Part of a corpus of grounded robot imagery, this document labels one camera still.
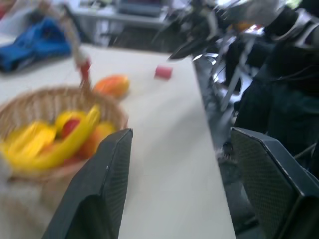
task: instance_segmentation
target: yellow banana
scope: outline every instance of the yellow banana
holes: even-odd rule
[[[62,144],[54,151],[33,158],[26,158],[25,155],[16,154],[5,146],[0,145],[0,150],[5,159],[13,167],[14,171],[32,172],[43,171],[57,167],[64,160],[72,157],[75,152],[87,140],[100,120],[100,111],[94,106],[90,112],[80,121],[77,127],[68,135]]]

